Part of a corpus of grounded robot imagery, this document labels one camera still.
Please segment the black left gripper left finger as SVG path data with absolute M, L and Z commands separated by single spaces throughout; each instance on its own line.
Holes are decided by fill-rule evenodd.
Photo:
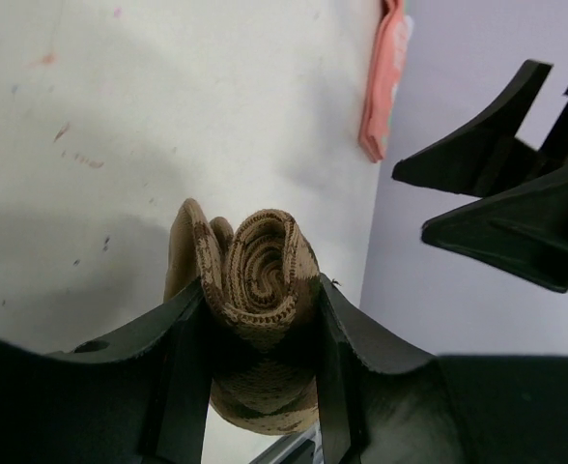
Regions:
M 0 340 L 0 463 L 197 463 L 211 373 L 198 282 L 69 352 Z

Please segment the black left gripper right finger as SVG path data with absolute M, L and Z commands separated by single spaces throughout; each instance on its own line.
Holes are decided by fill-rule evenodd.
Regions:
M 568 357 L 436 356 L 321 286 L 325 462 L 568 463 Z

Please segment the brown argyle sock pair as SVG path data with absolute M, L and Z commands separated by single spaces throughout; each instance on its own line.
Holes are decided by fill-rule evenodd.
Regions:
M 233 425 L 288 435 L 319 418 L 320 269 L 289 213 L 259 210 L 233 228 L 186 199 L 171 226 L 163 299 L 199 281 L 210 311 L 210 402 Z

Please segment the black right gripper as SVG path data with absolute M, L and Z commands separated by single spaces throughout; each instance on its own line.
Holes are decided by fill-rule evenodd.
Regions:
M 552 67 L 524 61 L 486 108 L 398 161 L 392 178 L 416 187 L 490 196 L 426 221 L 422 242 L 565 293 L 568 101 L 538 151 L 516 136 Z M 568 98 L 568 87 L 564 95 Z M 536 169 L 557 170 L 517 187 Z

